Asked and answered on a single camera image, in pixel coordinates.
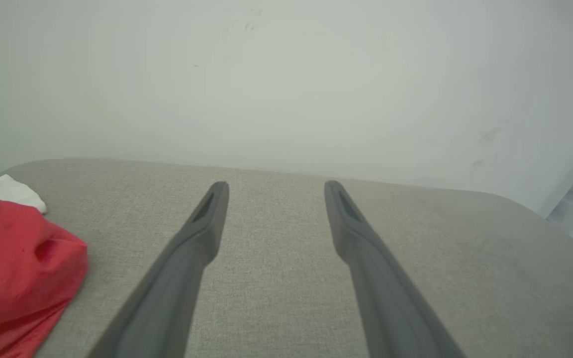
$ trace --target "background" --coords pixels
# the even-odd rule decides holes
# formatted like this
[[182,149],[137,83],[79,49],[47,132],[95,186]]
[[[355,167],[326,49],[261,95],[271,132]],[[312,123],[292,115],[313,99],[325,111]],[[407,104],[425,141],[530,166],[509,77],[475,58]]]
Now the background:
[[0,171],[111,157],[573,185],[573,1],[0,0]]

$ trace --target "red garment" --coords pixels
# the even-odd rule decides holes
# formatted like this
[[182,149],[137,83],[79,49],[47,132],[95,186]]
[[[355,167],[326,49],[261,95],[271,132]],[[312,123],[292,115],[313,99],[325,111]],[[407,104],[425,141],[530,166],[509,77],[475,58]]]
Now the red garment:
[[87,267],[86,243],[36,208],[0,201],[0,357],[34,355]]

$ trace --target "gray fabric surface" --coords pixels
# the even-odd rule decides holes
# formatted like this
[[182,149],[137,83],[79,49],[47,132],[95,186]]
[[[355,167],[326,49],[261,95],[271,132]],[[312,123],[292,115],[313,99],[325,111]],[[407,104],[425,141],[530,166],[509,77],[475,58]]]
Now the gray fabric surface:
[[[84,357],[203,193],[230,185],[187,356],[366,357],[325,178],[112,160],[6,171],[89,245],[90,269],[38,357]],[[573,239],[486,193],[340,180],[472,357],[573,357]]]

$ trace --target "red fabric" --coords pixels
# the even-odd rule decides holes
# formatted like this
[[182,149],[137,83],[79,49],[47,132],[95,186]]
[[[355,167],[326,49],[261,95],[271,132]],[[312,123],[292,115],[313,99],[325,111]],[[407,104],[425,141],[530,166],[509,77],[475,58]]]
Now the red fabric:
[[87,267],[86,243],[36,208],[0,201],[0,357],[34,355]]

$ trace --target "white fabric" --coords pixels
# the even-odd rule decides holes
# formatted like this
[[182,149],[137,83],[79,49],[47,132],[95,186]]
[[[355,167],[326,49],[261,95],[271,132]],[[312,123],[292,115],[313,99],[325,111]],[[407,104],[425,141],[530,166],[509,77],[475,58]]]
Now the white fabric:
[[48,212],[46,203],[29,186],[12,179],[8,174],[0,177],[0,200],[34,206],[42,214]]

